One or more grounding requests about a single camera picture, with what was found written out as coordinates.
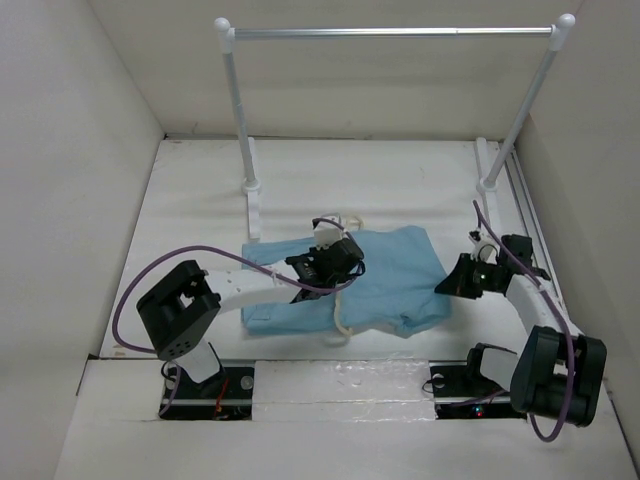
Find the cream plastic hanger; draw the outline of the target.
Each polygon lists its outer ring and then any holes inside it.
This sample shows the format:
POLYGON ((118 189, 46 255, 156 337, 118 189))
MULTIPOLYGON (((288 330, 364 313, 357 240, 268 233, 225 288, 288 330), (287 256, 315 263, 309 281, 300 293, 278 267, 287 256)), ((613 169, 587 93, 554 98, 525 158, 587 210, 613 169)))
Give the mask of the cream plastic hanger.
MULTIPOLYGON (((334 220, 339 223, 344 231, 359 231, 365 226, 363 218, 355 214, 341 214, 339 212, 331 212, 324 215, 324 218, 334 220)), ((343 337, 342 342, 347 344, 354 335, 352 327, 345 326, 342 320, 342 293, 338 292, 334 298, 333 310, 334 326, 338 333, 343 337)))

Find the light blue trousers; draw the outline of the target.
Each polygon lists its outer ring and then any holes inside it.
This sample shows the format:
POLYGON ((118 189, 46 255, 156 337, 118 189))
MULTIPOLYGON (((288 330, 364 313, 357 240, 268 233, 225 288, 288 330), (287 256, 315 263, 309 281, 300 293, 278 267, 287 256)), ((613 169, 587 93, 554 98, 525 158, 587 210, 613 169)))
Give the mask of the light blue trousers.
MULTIPOLYGON (((451 316, 449 297, 434 291, 446 272, 424 228, 360 230, 353 236, 364 253, 366 271, 341 291, 345 326, 356 332, 381 328, 409 337, 451 316)), ((241 321, 251 335, 331 331, 335 329, 334 298, 251 306, 241 311, 241 321)))

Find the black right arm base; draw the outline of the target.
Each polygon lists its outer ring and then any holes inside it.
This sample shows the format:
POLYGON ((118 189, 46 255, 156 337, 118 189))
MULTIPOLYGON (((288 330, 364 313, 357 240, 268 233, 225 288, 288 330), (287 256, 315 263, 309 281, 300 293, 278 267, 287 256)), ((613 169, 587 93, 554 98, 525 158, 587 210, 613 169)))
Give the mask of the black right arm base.
POLYGON ((513 372, 516 353, 507 348, 477 343, 465 360, 429 362, 429 377, 421 389, 431 395, 437 420, 525 419, 511 405, 509 392, 481 372, 482 361, 505 360, 513 372))

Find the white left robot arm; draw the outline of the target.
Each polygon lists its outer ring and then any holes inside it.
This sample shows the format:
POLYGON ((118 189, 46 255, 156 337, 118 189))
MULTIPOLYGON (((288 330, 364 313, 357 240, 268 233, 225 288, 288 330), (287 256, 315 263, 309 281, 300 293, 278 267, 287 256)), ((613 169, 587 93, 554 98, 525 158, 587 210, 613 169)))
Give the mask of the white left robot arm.
POLYGON ((364 253, 348 237, 268 266, 240 262, 245 269, 208 273, 194 260, 183 261, 136 304, 156 356, 178 366, 201 396, 222 387, 223 367, 204 339, 218 315, 261 304, 315 301, 365 272, 364 253))

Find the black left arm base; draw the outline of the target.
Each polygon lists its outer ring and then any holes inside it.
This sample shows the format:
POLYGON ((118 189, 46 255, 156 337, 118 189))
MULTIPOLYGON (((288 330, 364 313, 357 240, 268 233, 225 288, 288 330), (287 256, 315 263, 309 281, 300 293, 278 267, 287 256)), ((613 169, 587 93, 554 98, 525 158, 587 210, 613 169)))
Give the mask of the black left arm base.
POLYGON ((255 363, 230 361, 211 383, 199 386, 169 363, 158 417, 168 421, 248 421, 252 418, 255 363))

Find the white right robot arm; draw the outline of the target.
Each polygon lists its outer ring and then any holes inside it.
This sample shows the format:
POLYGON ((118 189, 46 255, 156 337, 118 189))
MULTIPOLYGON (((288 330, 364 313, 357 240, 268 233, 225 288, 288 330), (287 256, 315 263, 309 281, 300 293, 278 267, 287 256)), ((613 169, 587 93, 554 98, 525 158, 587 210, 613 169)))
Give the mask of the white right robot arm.
POLYGON ((436 293, 476 300, 503 295, 515 308, 527 340, 519 350, 479 343, 467 356, 462 381, 473 393, 503 391, 522 414, 589 426, 596 413, 607 357, 603 341, 584 335, 551 295, 551 277, 533 263, 533 244, 504 235, 495 244, 479 230, 436 293))

